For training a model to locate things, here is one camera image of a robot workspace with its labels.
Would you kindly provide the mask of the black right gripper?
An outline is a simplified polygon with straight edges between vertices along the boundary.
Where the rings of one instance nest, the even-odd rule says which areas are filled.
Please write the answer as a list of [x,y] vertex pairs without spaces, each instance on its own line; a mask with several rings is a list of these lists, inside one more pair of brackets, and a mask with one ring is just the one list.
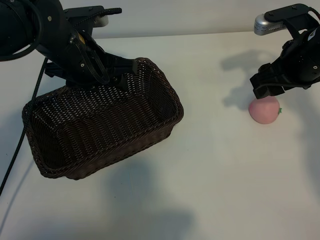
[[256,99],[278,96],[293,88],[308,89],[320,81],[320,28],[299,33],[282,46],[280,56],[250,78]]

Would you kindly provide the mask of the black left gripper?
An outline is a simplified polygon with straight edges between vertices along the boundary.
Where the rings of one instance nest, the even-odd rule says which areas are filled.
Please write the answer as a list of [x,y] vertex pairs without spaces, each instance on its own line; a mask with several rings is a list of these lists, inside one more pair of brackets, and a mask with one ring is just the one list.
[[106,53],[93,39],[94,28],[104,27],[103,18],[117,11],[41,11],[43,36],[37,51],[51,63],[48,76],[66,80],[71,88],[109,85],[128,91],[130,74],[136,74],[135,59]]

